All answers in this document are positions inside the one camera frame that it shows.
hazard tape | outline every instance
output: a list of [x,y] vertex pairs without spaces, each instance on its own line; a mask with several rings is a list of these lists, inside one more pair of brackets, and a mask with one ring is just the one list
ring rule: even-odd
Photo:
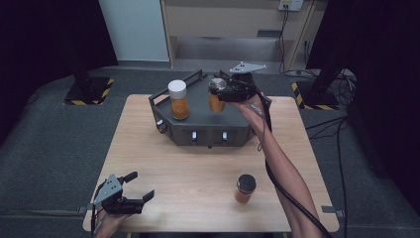
[[99,100],[64,100],[64,104],[66,105],[99,105],[105,101],[106,96],[108,95],[109,91],[111,90],[111,86],[114,83],[114,79],[109,79],[108,83],[102,92],[102,97]]
[[291,87],[293,88],[294,95],[296,97],[297,105],[300,109],[314,109],[314,110],[339,110],[340,107],[337,105],[308,105],[305,104],[303,101],[302,95],[300,94],[300,90],[297,87],[297,84],[293,82],[291,84]]

jar with white lid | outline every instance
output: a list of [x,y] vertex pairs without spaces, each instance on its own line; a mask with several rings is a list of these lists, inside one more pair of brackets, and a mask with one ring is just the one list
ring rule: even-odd
[[186,83],[182,80],[173,80],[167,85],[170,96],[172,117],[182,120],[189,115],[189,106],[186,99]]

table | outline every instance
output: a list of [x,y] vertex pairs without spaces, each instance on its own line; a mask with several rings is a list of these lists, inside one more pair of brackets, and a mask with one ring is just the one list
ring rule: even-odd
[[[339,228],[296,103],[291,97],[271,97],[273,134],[306,180],[321,222],[329,231]],[[122,112],[98,184],[111,174],[137,171],[124,183],[123,195],[141,198],[154,189],[143,213],[121,227],[131,232],[287,232],[284,211],[269,180],[259,140],[243,147],[178,147],[155,126],[148,95],[130,95]],[[238,177],[257,180],[251,200],[242,204],[234,194]],[[83,228],[90,230],[90,212]]]

black curtain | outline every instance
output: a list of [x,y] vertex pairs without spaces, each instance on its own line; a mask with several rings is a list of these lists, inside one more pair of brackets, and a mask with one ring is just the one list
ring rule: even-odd
[[[6,0],[0,6],[0,145],[37,88],[73,74],[56,21],[83,68],[117,64],[97,0],[43,1]],[[46,14],[44,3],[57,19]]]
[[[349,40],[334,48],[349,20]],[[345,56],[337,60],[357,78],[348,112],[367,159],[420,214],[418,26],[418,1],[330,0],[307,67],[323,68],[327,57]]]

white wall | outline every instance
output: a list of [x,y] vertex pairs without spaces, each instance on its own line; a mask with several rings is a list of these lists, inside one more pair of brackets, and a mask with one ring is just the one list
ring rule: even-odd
[[99,3],[118,60],[169,61],[159,0]]

